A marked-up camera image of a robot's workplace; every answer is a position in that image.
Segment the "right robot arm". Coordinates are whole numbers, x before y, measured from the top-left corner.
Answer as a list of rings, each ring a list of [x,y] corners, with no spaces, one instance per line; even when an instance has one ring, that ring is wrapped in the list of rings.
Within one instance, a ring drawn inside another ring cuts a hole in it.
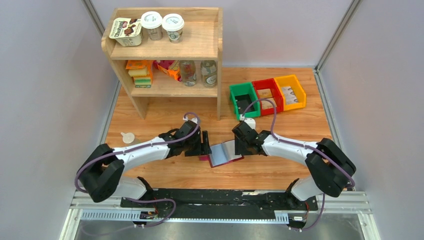
[[[281,157],[307,167],[310,175],[294,180],[287,188],[285,202],[291,209],[299,209],[307,199],[321,194],[337,198],[355,184],[356,166],[329,138],[319,142],[290,139],[269,130],[257,132],[246,121],[239,122],[232,132],[237,154]]]

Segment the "red leather card holder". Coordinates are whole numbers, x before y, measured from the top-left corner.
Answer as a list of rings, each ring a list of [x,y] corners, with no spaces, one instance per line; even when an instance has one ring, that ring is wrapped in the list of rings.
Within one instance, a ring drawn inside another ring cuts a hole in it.
[[[244,159],[242,155],[235,154],[235,140],[229,140],[210,147],[211,154],[199,156],[199,160],[209,162],[211,168],[216,168]]]

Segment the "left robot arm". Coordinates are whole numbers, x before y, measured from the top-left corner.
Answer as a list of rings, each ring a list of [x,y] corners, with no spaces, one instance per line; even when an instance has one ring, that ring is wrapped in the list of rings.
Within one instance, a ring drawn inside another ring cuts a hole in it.
[[[180,128],[161,133],[139,144],[111,148],[103,143],[95,148],[76,173],[75,186],[87,193],[95,203],[110,197],[130,198],[140,207],[148,207],[153,194],[141,178],[124,173],[153,161],[183,154],[186,157],[211,154],[209,134],[195,120],[187,120]]]

